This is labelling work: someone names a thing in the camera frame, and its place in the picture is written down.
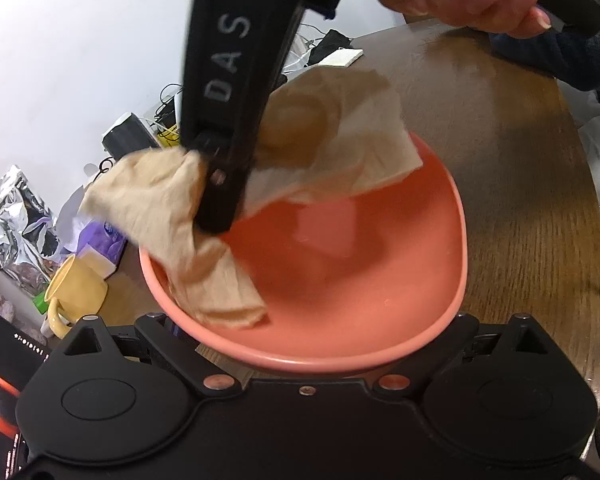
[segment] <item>purple packaging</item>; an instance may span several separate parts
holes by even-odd
[[[113,225],[94,220],[80,231],[75,254],[102,278],[108,278],[118,268],[125,245],[125,235]]]

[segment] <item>black box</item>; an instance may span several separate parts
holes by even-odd
[[[0,480],[26,463],[27,446],[15,420],[15,405],[48,349],[0,317]]]

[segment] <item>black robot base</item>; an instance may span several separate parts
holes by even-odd
[[[84,317],[20,396],[31,460],[15,478],[600,479],[578,458],[596,400],[529,315],[460,314],[371,387],[242,389],[197,344],[164,315]]]

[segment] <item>pink bowl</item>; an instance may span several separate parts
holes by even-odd
[[[275,372],[368,370],[422,348],[460,307],[466,227],[449,172],[412,137],[424,166],[400,184],[337,202],[277,203],[234,224],[225,239],[269,309],[254,328],[191,319],[162,266],[140,250],[155,299],[201,343]]]

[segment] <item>finger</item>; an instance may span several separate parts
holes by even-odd
[[[546,12],[534,7],[525,16],[524,20],[508,34],[517,40],[528,40],[551,28],[551,20]]]
[[[430,12],[442,22],[456,27],[473,23],[499,0],[427,0]]]
[[[538,0],[499,0],[482,13],[471,27],[485,32],[510,32],[522,24]]]
[[[385,7],[408,16],[425,16],[429,13],[426,0],[379,0]]]

